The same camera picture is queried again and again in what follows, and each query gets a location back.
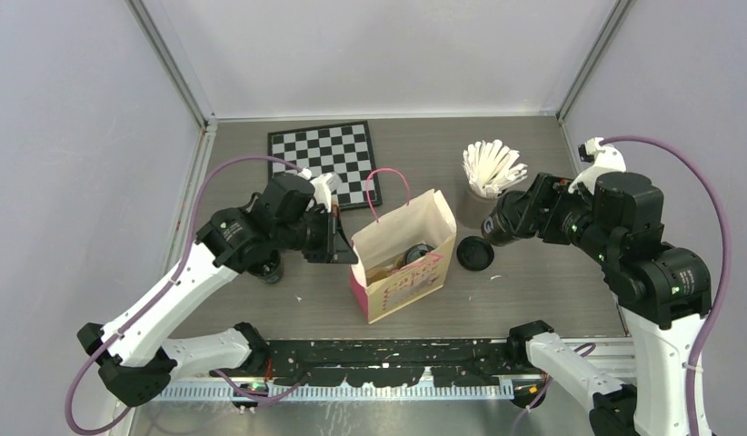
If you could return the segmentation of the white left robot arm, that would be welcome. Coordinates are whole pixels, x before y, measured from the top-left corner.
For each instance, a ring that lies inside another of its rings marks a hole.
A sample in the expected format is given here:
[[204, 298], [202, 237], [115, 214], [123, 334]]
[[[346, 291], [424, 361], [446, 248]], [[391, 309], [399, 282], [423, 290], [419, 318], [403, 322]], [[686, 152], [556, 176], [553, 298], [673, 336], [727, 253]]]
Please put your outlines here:
[[341, 224], [335, 195], [340, 184], [335, 173], [276, 175], [250, 203], [214, 213], [173, 270], [123, 315], [81, 328], [77, 338], [95, 357], [105, 388], [136, 407], [180, 378], [223, 369], [259, 374], [270, 351], [250, 323], [195, 338], [169, 336], [239, 275], [278, 281], [283, 251], [297, 251], [309, 263], [357, 263]]

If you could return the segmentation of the pink paper bag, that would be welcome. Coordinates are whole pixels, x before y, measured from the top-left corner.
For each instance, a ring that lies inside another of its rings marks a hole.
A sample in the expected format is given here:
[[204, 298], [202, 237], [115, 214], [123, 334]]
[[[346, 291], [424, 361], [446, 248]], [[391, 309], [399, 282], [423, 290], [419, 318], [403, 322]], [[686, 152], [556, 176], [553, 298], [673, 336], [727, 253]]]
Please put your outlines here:
[[379, 215], [365, 200], [373, 221], [351, 237], [358, 262], [349, 284], [369, 324], [418, 301], [445, 285], [457, 224], [443, 192], [430, 189]]

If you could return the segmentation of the stack of black lids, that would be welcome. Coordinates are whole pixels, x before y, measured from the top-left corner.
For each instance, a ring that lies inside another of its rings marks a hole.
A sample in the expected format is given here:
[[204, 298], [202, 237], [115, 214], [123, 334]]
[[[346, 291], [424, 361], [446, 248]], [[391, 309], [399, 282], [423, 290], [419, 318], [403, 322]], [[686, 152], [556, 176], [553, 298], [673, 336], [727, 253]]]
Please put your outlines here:
[[495, 259], [494, 248], [480, 236], [463, 238], [456, 248], [458, 263], [466, 270], [479, 272], [492, 265]]

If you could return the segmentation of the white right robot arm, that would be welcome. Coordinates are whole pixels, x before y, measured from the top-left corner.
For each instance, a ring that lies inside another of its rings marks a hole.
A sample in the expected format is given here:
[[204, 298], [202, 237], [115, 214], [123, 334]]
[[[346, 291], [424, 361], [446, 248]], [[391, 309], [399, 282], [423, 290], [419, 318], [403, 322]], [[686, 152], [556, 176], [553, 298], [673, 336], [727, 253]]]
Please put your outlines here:
[[507, 361], [559, 382], [586, 409], [596, 435], [707, 435], [695, 340], [712, 308], [711, 275], [694, 252], [663, 238], [662, 191], [637, 173], [606, 173], [592, 191], [541, 173], [503, 196], [515, 239], [571, 245], [596, 261], [632, 337], [636, 381], [603, 375], [543, 321], [512, 328]]

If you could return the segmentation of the brown cup carrier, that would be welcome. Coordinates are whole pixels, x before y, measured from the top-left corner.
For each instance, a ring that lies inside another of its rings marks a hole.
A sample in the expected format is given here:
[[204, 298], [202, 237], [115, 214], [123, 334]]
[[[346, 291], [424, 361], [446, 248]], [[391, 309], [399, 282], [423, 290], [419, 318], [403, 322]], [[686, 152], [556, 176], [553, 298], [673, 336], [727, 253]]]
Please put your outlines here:
[[372, 267], [366, 271], [366, 283], [368, 285], [386, 279], [403, 267], [403, 257], [396, 257]]

